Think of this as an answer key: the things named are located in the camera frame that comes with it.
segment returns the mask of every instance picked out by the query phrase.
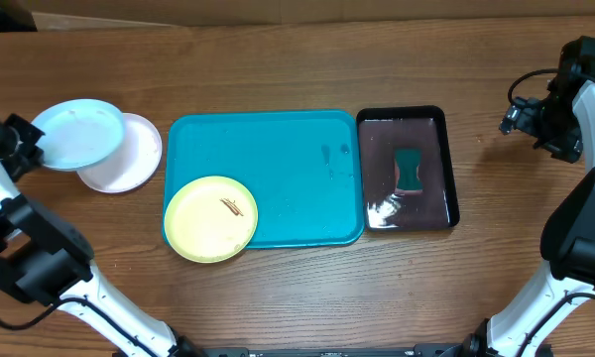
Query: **blue tray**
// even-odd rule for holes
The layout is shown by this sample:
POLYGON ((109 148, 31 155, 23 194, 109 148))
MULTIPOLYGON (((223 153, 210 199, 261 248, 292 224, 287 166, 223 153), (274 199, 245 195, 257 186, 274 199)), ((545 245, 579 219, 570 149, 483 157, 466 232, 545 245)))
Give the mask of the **blue tray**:
POLYGON ((364 230, 357 130, 346 112, 184 116, 170 129, 164 215, 179 189, 206 176, 236 179, 254 195, 249 249, 350 244, 364 230))

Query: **table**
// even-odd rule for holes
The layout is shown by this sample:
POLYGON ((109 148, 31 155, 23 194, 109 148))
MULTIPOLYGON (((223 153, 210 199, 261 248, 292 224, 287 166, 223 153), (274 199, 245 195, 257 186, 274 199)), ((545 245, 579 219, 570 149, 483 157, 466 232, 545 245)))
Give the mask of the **table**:
MULTIPOLYGON (((513 80, 556 66, 561 46, 580 35, 595 37, 595 17, 0 34, 0 115, 33 119, 61 101, 98 98, 150 118, 166 143, 189 113, 438 105, 461 210, 452 231, 366 232, 343 248, 250 251, 196 265, 161 236, 165 163, 121 195, 44 170, 19 186, 88 237, 117 288, 200 346, 460 342, 527 282, 543 224, 583 177, 582 164, 497 129, 513 80)), ((535 79, 518 94, 544 88, 535 79)), ((40 310, 0 293, 5 319, 40 310)), ((595 355, 595 302, 549 342, 558 356, 595 355)), ((61 313, 28 331, 0 330, 0 356, 112 350, 61 313)))

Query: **cable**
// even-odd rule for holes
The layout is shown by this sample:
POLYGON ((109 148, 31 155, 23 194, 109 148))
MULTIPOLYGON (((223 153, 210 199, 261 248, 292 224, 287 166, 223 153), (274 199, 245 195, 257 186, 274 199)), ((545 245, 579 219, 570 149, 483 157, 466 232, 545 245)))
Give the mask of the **cable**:
POLYGON ((588 294, 588 293, 574 293, 574 294, 569 294, 566 297, 564 297, 562 300, 560 300, 551 311, 548 312, 548 314, 540 321, 537 323, 537 325, 534 327, 534 329, 527 335, 527 337, 525 338, 525 342, 523 342, 523 344, 520 346, 520 349, 518 350, 518 353, 516 354, 516 357, 522 357, 523 353, 525 353, 525 350, 527 349, 527 346, 529 346, 532 343, 532 340, 534 339, 534 336, 536 336, 537 332, 540 331, 540 329, 567 303, 567 302, 571 302, 574 298, 591 298, 595 300, 595 295, 592 294, 588 294))
POLYGON ((8 322, 5 322, 4 320, 2 320, 0 318, 0 327, 11 330, 11 331, 25 330, 27 328, 33 327, 36 324, 40 323, 40 321, 42 321, 43 319, 48 317, 51 313, 53 313, 55 310, 57 310, 60 306, 62 306, 65 303, 69 303, 69 302, 76 302, 76 303, 80 303, 84 306, 89 307, 93 312, 95 312, 97 315, 99 315, 99 317, 103 318, 106 322, 108 322, 108 324, 110 324, 110 326, 115 331, 117 331, 120 335, 122 335, 123 337, 128 339, 135 346, 141 348, 150 357, 159 357, 156 353, 152 352, 145 344, 141 343, 137 338, 131 336, 128 332, 126 332, 123 328, 121 328, 121 326, 119 326, 119 324, 117 324, 117 322, 115 322, 112 318, 110 318, 110 316, 108 316, 99 307, 95 306, 92 302, 88 301, 87 299, 81 298, 81 297, 68 297, 68 298, 60 299, 60 300, 58 300, 57 303, 54 303, 53 305, 51 305, 49 308, 47 308, 44 312, 39 314, 37 317, 35 317, 31 321, 23 323, 23 324, 13 325, 8 322))
POLYGON ((578 77, 582 78, 582 79, 586 79, 589 80, 593 83, 595 83, 595 77, 592 77, 588 74, 584 74, 581 72, 568 72, 568 71, 560 71, 557 68, 546 68, 546 69, 539 69, 539 70, 534 70, 532 72, 529 72, 523 76, 521 76, 520 78, 516 79, 516 81, 514 81, 514 83, 509 87, 509 91, 507 92, 507 98, 509 99, 509 102, 519 108, 519 109, 539 109, 542 107, 542 101, 538 102, 538 103, 534 103, 534 104, 519 104, 516 102, 516 100, 514 100, 514 89, 516 89, 516 87, 522 83, 524 80, 531 78, 533 76, 536 75, 542 75, 542 74, 571 74, 571 75, 577 75, 578 77))

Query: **yellow plate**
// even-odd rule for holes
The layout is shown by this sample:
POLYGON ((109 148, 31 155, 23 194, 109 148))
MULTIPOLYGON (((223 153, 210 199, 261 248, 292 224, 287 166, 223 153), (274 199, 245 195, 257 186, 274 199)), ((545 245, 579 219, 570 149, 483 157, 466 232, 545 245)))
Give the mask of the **yellow plate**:
POLYGON ((172 248, 197 263, 216 263, 240 252, 253 237, 258 207, 232 178, 196 179, 172 198, 164 226, 172 248))

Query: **green sponge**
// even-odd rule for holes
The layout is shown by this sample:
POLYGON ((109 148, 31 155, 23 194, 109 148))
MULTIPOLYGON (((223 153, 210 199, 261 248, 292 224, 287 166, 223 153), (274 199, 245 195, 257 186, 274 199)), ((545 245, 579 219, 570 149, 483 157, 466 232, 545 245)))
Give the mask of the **green sponge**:
POLYGON ((395 193, 421 193, 423 185, 418 180, 418 165, 420 165, 420 150, 395 150, 395 193))

